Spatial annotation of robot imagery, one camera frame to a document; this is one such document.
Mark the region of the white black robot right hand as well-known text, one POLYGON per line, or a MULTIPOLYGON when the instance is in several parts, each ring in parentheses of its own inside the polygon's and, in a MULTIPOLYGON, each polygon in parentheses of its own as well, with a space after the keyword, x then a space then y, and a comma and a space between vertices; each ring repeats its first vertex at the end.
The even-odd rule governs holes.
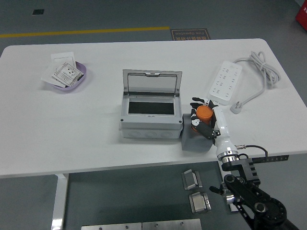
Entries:
POLYGON ((220 161, 226 157, 236 158, 238 151, 230 140, 222 107, 209 99, 193 97, 192 100, 193 102, 190 104, 192 107, 191 127, 205 138, 213 141, 213 144, 217 147, 216 156, 220 161), (202 106, 209 108, 212 115, 201 115, 202 106))

